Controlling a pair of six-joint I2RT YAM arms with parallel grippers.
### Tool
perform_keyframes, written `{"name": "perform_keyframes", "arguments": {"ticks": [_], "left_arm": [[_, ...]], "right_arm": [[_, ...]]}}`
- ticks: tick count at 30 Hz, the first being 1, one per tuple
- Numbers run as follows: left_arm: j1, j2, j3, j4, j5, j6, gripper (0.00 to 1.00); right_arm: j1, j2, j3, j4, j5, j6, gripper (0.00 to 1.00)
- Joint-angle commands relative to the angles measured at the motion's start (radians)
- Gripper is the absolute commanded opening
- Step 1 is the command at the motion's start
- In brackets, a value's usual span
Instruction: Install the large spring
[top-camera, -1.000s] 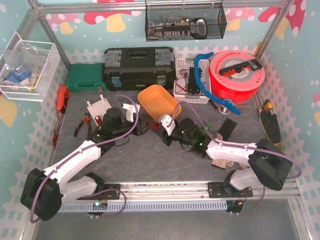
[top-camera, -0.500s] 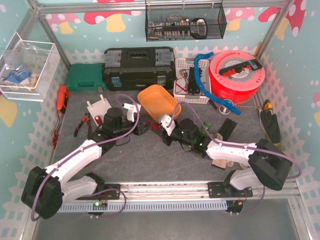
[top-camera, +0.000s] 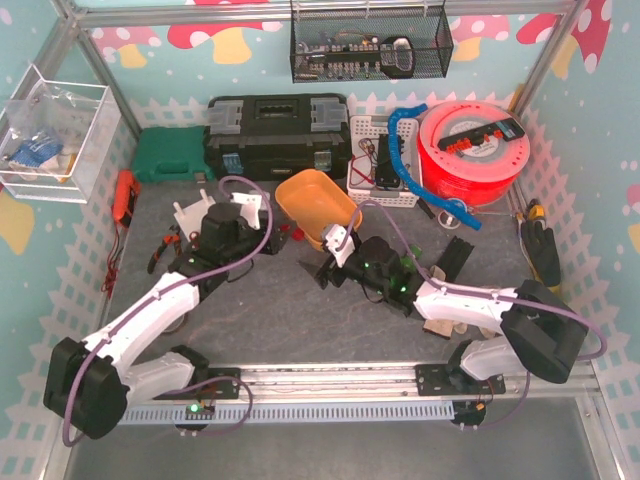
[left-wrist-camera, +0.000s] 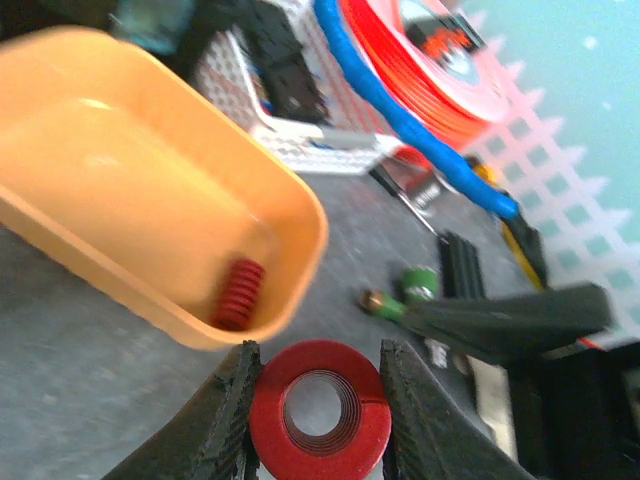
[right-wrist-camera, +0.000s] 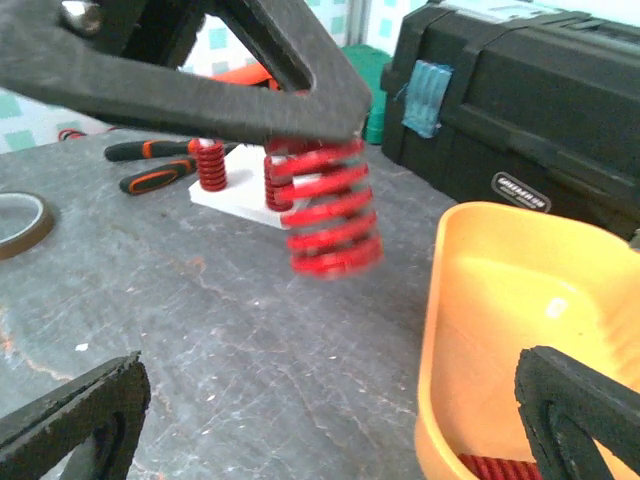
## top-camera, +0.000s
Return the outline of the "orange plastic bin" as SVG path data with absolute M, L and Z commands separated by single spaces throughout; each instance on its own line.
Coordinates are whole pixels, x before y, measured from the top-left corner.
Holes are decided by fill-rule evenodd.
M 324 229 L 331 224 L 347 226 L 357 207 L 327 174 L 313 169 L 303 170 L 278 185 L 275 200 L 318 251 L 322 250 Z

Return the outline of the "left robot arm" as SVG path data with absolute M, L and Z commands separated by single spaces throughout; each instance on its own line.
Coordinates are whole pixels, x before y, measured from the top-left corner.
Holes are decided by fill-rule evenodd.
M 52 350 L 43 404 L 70 434 L 99 439 L 128 408 L 162 396 L 198 394 L 215 382 L 209 361 L 186 345 L 145 363 L 137 358 L 180 317 L 194 310 L 231 270 L 258 254 L 274 255 L 283 243 L 271 205 L 253 212 L 236 203 L 212 205 L 200 232 L 156 284 L 118 318 L 86 338 L 62 339 Z

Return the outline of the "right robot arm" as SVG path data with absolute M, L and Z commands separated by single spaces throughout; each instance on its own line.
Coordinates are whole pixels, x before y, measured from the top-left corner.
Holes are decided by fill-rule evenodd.
M 320 266 L 302 266 L 321 288 L 351 280 L 406 316 L 417 313 L 425 320 L 493 332 L 492 339 L 466 341 L 454 351 L 448 369 L 455 383 L 525 369 L 544 381 L 563 384 L 587 336 L 574 311 L 538 281 L 486 289 L 426 279 L 403 266 L 400 255 L 379 236 L 331 250 Z

